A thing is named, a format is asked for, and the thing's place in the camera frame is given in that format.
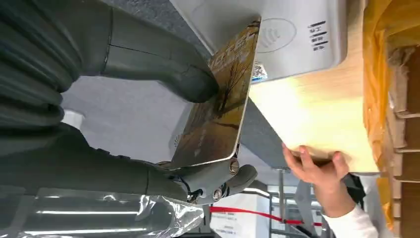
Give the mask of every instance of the contactless symbol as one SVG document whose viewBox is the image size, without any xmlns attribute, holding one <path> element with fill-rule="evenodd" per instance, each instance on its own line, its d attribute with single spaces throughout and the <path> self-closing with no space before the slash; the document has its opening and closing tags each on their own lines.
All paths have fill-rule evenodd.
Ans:
<svg viewBox="0 0 420 238">
<path fill-rule="evenodd" d="M 261 21 L 257 52 L 269 53 L 287 46 L 296 36 L 296 27 L 283 18 Z"/>
</svg>

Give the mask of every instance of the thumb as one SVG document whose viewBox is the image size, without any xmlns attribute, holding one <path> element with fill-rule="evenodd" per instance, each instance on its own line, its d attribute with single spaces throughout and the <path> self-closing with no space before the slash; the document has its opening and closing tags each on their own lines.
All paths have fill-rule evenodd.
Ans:
<svg viewBox="0 0 420 238">
<path fill-rule="evenodd" d="M 335 152 L 332 157 L 332 162 L 334 163 L 335 171 L 337 172 L 337 177 L 342 179 L 346 174 L 349 173 L 349 166 L 346 163 L 346 160 L 343 158 L 340 152 Z"/>
</svg>

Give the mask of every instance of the light wooden panel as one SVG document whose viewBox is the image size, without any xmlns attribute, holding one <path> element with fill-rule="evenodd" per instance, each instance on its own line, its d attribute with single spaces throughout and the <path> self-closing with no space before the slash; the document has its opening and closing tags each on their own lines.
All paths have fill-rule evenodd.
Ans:
<svg viewBox="0 0 420 238">
<path fill-rule="evenodd" d="M 350 4 L 348 55 L 321 72 L 256 84 L 250 97 L 291 149 L 317 157 L 342 151 L 353 172 L 377 172 L 363 125 L 362 4 Z"/>
</svg>

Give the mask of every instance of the gray floor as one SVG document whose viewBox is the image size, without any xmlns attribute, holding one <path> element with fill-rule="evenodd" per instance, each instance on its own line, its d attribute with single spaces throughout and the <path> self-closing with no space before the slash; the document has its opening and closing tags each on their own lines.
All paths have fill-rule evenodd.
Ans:
<svg viewBox="0 0 420 238">
<path fill-rule="evenodd" d="M 169 0 L 104 1 L 172 32 L 193 44 L 203 57 L 210 57 Z M 170 161 L 177 126 L 190 107 L 157 82 L 105 77 L 82 77 L 63 97 L 65 109 L 85 116 L 81 131 L 91 146 L 154 163 Z M 245 146 L 240 163 L 254 165 L 258 180 L 278 184 L 278 172 L 271 167 L 285 166 L 281 140 L 252 102 L 241 135 Z M 285 185 L 297 182 L 289 175 Z"/>
</svg>

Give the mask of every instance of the robotic arm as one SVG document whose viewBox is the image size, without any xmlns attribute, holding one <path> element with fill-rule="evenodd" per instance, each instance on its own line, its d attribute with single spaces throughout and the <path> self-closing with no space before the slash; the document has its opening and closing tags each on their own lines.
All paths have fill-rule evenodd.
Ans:
<svg viewBox="0 0 420 238">
<path fill-rule="evenodd" d="M 61 123 L 61 93 L 81 75 L 158 80 L 200 103 L 218 91 L 183 40 L 97 0 L 0 1 L 0 185 L 164 195 L 213 203 L 257 173 L 236 158 L 176 171 L 89 146 Z"/>
</svg>

